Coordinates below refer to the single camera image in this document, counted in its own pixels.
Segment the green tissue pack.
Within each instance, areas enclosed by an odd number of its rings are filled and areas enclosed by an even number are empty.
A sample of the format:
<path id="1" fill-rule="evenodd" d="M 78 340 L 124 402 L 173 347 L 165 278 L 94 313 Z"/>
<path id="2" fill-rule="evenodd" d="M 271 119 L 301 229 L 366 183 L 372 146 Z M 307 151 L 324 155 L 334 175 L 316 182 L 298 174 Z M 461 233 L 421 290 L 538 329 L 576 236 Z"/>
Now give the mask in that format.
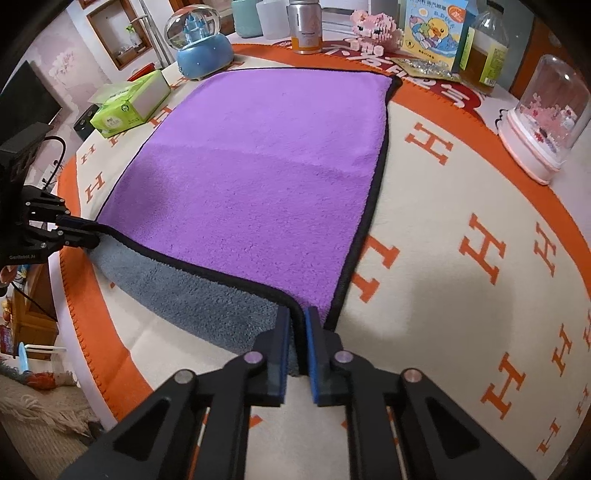
<path id="1" fill-rule="evenodd" d="M 105 84 L 89 99 L 98 106 L 90 123 L 104 138 L 110 138 L 146 123 L 170 91 L 160 70 L 132 82 Z"/>

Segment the white squeeze bottle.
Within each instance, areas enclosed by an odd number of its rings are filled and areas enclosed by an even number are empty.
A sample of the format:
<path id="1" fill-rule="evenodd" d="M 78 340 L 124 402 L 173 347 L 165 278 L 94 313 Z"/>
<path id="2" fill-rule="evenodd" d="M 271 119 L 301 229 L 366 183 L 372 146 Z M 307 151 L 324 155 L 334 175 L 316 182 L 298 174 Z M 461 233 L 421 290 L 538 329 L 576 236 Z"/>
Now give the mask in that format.
<path id="1" fill-rule="evenodd" d="M 261 1 L 256 4 L 263 37 L 267 40 L 280 40 L 290 35 L 287 19 L 287 3 L 284 1 Z"/>

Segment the blue castle snow globe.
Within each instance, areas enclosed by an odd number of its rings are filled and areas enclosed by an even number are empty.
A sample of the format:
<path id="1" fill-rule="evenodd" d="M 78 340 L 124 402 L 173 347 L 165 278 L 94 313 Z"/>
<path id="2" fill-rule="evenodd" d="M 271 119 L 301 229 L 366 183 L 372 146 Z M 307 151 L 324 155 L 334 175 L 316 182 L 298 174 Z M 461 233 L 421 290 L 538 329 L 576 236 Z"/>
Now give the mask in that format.
<path id="1" fill-rule="evenodd" d="M 189 80 L 211 76 L 235 58 L 221 33 L 221 16 L 211 6 L 193 4 L 175 11 L 164 27 L 164 38 L 176 51 L 179 72 Z"/>

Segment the pink base glass dome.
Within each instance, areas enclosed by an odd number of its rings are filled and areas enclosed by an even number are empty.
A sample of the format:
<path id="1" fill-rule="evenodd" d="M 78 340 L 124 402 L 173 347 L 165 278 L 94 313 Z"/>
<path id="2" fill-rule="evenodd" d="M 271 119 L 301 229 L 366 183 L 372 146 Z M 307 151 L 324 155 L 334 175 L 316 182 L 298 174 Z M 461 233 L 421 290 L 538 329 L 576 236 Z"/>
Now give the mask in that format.
<path id="1" fill-rule="evenodd" d="M 504 114 L 498 135 L 517 165 L 547 185 L 561 170 L 590 120 L 590 91 L 556 56 L 542 56 L 518 104 Z"/>

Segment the purple and grey towel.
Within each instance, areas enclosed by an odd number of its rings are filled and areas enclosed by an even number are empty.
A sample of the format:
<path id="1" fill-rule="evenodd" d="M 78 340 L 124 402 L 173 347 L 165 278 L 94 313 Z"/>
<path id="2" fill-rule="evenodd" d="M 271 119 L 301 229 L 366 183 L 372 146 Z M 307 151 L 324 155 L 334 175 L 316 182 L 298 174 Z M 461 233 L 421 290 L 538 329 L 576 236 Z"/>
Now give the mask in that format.
<path id="1" fill-rule="evenodd" d="M 307 68 L 204 81 L 100 208 L 94 266 L 176 328 L 231 353 L 290 311 L 334 325 L 380 193 L 398 78 Z"/>

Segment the blue duck picture box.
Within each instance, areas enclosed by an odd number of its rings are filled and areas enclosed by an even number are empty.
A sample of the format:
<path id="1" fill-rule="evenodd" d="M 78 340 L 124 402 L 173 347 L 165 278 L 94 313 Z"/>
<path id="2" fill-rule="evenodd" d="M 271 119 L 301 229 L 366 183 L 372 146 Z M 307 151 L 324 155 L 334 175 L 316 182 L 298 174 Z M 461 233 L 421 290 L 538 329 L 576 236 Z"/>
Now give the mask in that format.
<path id="1" fill-rule="evenodd" d="M 476 1 L 407 1 L 402 49 L 453 71 L 476 14 Z"/>

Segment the glass bottle with amber liquid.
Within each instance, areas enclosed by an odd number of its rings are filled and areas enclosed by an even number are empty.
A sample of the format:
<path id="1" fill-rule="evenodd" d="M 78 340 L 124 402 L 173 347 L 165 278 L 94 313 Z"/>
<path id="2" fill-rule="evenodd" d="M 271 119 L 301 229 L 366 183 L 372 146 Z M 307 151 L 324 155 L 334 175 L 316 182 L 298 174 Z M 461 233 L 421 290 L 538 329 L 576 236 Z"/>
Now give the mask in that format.
<path id="1" fill-rule="evenodd" d="M 468 28 L 460 59 L 462 80 L 484 94 L 493 92 L 509 47 L 503 14 L 504 7 L 497 1 L 486 2 L 486 8 Z"/>

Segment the foil candy packet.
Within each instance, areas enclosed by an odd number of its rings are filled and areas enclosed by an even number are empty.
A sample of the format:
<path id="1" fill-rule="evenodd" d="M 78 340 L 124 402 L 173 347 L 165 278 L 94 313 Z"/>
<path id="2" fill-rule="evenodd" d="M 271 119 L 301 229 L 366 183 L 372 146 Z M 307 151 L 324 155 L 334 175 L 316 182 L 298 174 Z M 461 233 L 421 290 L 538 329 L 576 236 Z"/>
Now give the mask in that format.
<path id="1" fill-rule="evenodd" d="M 415 78 L 460 82 L 460 76 L 453 73 L 444 62 L 435 62 L 414 57 L 391 57 L 394 64 Z"/>

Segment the wooden wall shelf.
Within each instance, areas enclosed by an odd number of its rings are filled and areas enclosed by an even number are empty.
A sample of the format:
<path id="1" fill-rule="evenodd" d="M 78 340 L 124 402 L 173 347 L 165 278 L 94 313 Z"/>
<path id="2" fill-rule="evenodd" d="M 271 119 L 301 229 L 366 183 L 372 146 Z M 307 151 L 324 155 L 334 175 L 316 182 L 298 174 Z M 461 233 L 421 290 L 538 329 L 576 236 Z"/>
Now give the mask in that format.
<path id="1" fill-rule="evenodd" d="M 118 71 L 151 49 L 151 42 L 128 0 L 101 1 L 86 14 L 98 41 Z"/>

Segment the teal cup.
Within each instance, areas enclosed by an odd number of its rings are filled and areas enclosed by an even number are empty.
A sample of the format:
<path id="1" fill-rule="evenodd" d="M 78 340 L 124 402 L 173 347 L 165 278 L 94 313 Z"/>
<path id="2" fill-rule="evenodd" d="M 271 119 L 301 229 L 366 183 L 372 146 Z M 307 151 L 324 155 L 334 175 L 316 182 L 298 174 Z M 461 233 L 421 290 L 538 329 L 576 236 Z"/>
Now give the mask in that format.
<path id="1" fill-rule="evenodd" d="M 257 14 L 257 0 L 236 0 L 231 2 L 235 32 L 242 38 L 254 38 L 263 35 Z"/>

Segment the pink block pig figure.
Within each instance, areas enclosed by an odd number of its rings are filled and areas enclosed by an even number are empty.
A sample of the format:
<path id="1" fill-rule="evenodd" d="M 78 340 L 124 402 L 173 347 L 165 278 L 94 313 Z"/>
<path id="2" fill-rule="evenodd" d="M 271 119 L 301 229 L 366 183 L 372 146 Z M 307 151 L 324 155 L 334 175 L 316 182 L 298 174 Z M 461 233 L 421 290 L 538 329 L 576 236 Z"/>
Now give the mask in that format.
<path id="1" fill-rule="evenodd" d="M 402 48 L 404 32 L 393 17 L 385 13 L 370 15 L 366 11 L 356 10 L 349 18 L 355 34 L 349 40 L 349 45 L 354 51 L 382 57 L 385 53 Z"/>

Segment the silver and orange can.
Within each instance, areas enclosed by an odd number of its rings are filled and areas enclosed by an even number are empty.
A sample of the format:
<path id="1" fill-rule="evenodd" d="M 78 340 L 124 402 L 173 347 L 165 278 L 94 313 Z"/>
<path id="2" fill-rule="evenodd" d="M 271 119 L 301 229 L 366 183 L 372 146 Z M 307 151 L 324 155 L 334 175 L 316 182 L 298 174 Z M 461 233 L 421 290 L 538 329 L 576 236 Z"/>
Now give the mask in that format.
<path id="1" fill-rule="evenodd" d="M 308 55 L 322 51 L 322 7 L 314 0 L 294 0 L 287 5 L 291 48 Z"/>

